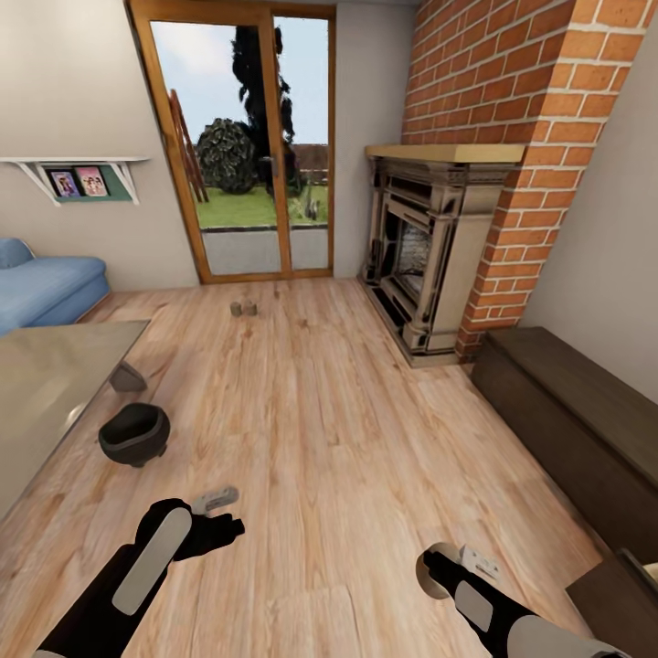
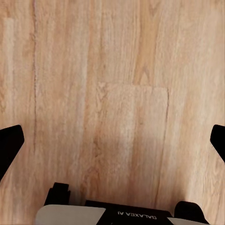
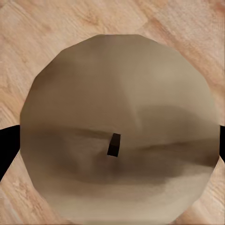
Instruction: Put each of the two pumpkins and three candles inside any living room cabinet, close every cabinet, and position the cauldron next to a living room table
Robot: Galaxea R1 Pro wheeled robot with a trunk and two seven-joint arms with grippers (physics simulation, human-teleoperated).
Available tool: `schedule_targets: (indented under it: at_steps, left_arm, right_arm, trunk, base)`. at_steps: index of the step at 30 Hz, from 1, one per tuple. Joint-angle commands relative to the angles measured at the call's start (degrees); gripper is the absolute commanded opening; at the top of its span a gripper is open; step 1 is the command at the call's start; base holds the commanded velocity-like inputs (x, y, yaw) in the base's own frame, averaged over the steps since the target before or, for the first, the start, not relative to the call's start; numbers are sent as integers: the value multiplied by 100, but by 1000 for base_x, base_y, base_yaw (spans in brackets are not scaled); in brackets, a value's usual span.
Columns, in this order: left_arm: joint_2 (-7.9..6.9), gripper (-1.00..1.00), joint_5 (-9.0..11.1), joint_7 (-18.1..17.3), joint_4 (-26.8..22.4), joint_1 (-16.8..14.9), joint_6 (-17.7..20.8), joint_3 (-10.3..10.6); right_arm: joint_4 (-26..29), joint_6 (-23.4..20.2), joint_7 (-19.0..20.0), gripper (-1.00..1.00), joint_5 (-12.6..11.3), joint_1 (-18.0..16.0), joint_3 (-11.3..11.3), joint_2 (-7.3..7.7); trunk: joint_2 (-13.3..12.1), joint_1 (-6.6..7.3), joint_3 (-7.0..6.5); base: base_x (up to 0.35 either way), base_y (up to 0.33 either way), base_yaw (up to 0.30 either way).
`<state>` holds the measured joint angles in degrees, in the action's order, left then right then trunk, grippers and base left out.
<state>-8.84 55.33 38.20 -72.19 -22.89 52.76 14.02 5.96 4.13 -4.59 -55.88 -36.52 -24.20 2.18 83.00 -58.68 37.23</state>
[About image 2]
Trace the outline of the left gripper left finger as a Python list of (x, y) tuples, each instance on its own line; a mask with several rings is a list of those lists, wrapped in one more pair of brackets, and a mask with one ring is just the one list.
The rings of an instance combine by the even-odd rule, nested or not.
[(24, 135), (20, 125), (0, 130), (0, 180), (7, 172), (23, 143)]

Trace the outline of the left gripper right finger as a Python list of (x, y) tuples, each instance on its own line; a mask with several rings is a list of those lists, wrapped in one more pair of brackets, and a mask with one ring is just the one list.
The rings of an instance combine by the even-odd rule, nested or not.
[(225, 127), (217, 124), (214, 125), (210, 141), (225, 162)]

